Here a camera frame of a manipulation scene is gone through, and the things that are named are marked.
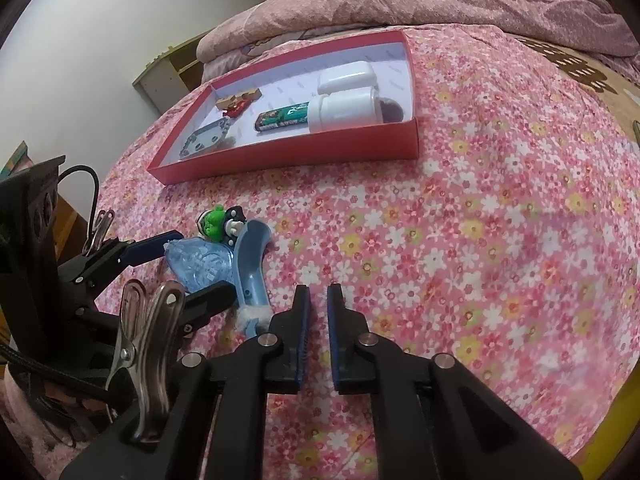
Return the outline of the small red toy car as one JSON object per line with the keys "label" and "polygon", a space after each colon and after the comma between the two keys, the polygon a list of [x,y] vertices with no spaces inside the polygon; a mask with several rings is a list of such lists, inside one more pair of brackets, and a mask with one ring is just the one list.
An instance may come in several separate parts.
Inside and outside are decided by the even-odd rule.
{"label": "small red toy car", "polygon": [[231,103],[222,113],[222,116],[230,119],[239,118],[250,107],[250,101],[239,100]]}

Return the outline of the pink floral bed sheet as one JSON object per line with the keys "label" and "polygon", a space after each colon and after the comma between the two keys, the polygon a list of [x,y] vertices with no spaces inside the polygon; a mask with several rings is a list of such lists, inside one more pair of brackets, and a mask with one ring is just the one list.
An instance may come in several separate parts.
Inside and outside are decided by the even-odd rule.
{"label": "pink floral bed sheet", "polygon": [[639,359],[639,148],[627,93],[594,92],[490,26],[404,31],[420,154],[160,184],[177,104],[101,186],[113,235],[196,231],[215,205],[270,226],[274,310],[314,310],[297,396],[272,396],[268,479],[372,479],[370,404],[332,386],[326,289],[417,356],[448,351],[576,463]]}

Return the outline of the light blue curved handle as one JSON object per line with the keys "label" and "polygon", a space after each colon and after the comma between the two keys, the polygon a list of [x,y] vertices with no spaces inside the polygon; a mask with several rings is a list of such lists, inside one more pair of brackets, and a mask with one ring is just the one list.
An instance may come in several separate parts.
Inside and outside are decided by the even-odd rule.
{"label": "light blue curved handle", "polygon": [[269,226],[260,220],[245,223],[234,246],[233,279],[236,290],[236,329],[247,338],[264,332],[273,316],[262,259],[270,242]]}

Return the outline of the red shallow cardboard tray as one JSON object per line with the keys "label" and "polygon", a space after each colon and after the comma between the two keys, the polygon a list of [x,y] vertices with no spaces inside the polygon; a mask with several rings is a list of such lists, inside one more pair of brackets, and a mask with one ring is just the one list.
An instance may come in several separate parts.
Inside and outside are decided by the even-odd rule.
{"label": "red shallow cardboard tray", "polygon": [[418,154],[411,55],[404,34],[388,30],[310,44],[209,82],[148,170],[174,184]]}

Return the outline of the grey studded building plate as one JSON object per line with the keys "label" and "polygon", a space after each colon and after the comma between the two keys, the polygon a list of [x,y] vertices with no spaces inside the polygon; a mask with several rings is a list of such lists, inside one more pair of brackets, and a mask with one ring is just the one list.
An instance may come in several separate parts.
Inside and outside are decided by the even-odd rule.
{"label": "grey studded building plate", "polygon": [[232,120],[223,117],[197,128],[182,144],[179,159],[185,160],[210,152],[227,137],[231,125]]}

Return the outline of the metal spring clip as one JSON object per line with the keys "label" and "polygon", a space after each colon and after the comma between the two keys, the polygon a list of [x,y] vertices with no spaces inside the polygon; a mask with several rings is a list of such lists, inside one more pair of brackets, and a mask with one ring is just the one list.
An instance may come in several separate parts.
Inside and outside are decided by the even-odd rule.
{"label": "metal spring clip", "polygon": [[112,414],[122,414],[130,400],[137,402],[138,422],[131,436],[136,443],[160,440],[168,419],[167,373],[184,300],[186,292],[176,281],[160,285],[152,294],[135,278],[122,289],[106,391]]}
{"label": "metal spring clip", "polygon": [[82,254],[90,256],[101,249],[106,234],[115,219],[115,211],[113,209],[101,209],[94,219],[93,227],[87,237]]}

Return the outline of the grey wooden shelf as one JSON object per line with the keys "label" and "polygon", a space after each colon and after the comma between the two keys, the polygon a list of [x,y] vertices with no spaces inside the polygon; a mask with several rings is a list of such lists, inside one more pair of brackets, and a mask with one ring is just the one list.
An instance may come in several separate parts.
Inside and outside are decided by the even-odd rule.
{"label": "grey wooden shelf", "polygon": [[206,32],[169,47],[157,55],[132,82],[132,86],[163,115],[201,84],[204,65],[196,56],[196,49]]}

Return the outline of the white plastic jar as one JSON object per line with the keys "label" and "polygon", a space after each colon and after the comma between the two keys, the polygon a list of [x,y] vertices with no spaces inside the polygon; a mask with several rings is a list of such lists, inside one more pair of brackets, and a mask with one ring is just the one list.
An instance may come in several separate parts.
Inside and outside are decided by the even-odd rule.
{"label": "white plastic jar", "polygon": [[382,124],[378,90],[362,87],[315,96],[308,103],[307,124],[311,133]]}

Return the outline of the brown cartoon pillow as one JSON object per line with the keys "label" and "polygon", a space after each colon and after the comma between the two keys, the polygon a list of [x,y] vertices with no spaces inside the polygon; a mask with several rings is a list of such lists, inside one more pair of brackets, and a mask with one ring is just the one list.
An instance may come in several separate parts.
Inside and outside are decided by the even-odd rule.
{"label": "brown cartoon pillow", "polygon": [[585,53],[523,36],[514,38],[542,55],[584,90],[598,96],[632,145],[639,147],[638,86]]}

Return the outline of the metal spring clip left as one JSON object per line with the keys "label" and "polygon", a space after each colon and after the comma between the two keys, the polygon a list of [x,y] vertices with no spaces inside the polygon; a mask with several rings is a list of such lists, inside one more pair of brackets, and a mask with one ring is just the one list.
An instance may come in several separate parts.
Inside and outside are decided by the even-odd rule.
{"label": "metal spring clip left", "polygon": [[87,237],[82,254],[90,256],[101,249],[106,234],[115,219],[115,211],[113,209],[101,209],[94,219],[93,227]]}

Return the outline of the white earbuds case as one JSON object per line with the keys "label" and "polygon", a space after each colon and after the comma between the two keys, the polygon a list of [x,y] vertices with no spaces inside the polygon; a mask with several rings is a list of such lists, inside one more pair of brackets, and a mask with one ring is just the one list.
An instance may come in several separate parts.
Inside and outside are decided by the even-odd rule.
{"label": "white earbuds case", "polygon": [[319,73],[319,94],[331,94],[339,91],[378,86],[378,77],[367,61],[356,61],[331,66]]}

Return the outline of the green cartoon figurine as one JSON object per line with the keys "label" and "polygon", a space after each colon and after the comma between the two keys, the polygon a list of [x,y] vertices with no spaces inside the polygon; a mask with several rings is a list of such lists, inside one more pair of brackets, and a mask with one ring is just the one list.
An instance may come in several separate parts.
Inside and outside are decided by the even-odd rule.
{"label": "green cartoon figurine", "polygon": [[202,237],[228,247],[235,246],[245,223],[246,217],[240,206],[224,208],[222,205],[204,211],[196,222]]}

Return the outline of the folded pink quilt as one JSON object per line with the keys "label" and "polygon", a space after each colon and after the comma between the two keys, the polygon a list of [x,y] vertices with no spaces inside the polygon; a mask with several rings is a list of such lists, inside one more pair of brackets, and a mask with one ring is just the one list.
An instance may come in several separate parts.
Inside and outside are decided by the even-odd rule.
{"label": "folded pink quilt", "polygon": [[585,52],[631,82],[639,44],[606,0],[265,0],[212,29],[196,48],[206,79],[277,44],[361,26],[492,25]]}

